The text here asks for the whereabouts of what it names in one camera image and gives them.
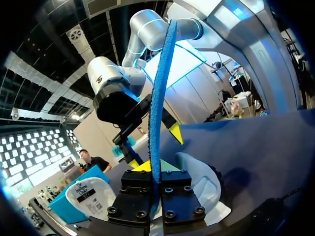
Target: barcode label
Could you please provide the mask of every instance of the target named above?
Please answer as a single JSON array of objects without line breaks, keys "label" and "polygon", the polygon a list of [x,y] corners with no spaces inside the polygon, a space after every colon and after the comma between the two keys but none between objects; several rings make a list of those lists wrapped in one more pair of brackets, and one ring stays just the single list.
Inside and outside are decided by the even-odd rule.
[{"label": "barcode label", "polygon": [[97,208],[98,210],[101,210],[101,209],[103,208],[103,206],[101,205],[101,203],[98,203],[98,204],[96,205],[96,208]]}]

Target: blue box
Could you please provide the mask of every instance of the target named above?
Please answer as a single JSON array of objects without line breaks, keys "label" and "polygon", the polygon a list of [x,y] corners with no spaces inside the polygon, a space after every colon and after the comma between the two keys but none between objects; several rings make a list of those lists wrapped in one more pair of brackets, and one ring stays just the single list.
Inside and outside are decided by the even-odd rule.
[{"label": "blue box", "polygon": [[71,184],[67,186],[50,204],[51,210],[57,214],[65,223],[74,224],[81,221],[85,221],[88,218],[82,212],[78,211],[65,197],[66,190],[78,180],[84,180],[86,178],[98,177],[109,183],[109,178],[95,165],[80,177],[75,179]]}]

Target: ceiling light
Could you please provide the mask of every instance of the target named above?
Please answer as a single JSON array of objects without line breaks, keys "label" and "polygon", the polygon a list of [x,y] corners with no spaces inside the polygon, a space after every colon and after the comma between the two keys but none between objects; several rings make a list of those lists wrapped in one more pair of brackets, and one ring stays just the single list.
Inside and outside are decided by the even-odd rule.
[{"label": "ceiling light", "polygon": [[77,120],[77,121],[80,120],[80,116],[77,115],[77,114],[73,114],[71,118],[72,118],[72,119],[75,119],[75,120]]}]

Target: white wall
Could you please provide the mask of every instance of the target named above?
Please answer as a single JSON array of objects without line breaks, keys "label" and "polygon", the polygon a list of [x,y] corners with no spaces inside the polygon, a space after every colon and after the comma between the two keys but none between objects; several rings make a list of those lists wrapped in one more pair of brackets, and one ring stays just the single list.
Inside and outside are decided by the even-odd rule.
[{"label": "white wall", "polygon": [[36,185],[30,191],[28,191],[25,194],[21,195],[18,199],[19,199],[20,203],[24,207],[28,207],[30,199],[32,199],[33,197],[37,197],[38,192],[40,190],[44,190],[45,191],[45,187],[46,186],[61,187],[63,181],[64,181],[64,173],[59,171],[59,172],[55,173],[53,176],[51,176],[48,179],[46,179],[45,181],[43,181],[42,183]]}]

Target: glass wall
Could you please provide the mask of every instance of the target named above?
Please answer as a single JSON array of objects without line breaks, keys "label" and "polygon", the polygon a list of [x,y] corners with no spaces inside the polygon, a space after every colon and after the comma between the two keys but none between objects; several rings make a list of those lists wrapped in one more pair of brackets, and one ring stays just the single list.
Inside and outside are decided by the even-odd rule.
[{"label": "glass wall", "polygon": [[0,168],[14,197],[60,171],[59,164],[69,157],[76,159],[59,129],[0,138]]}]

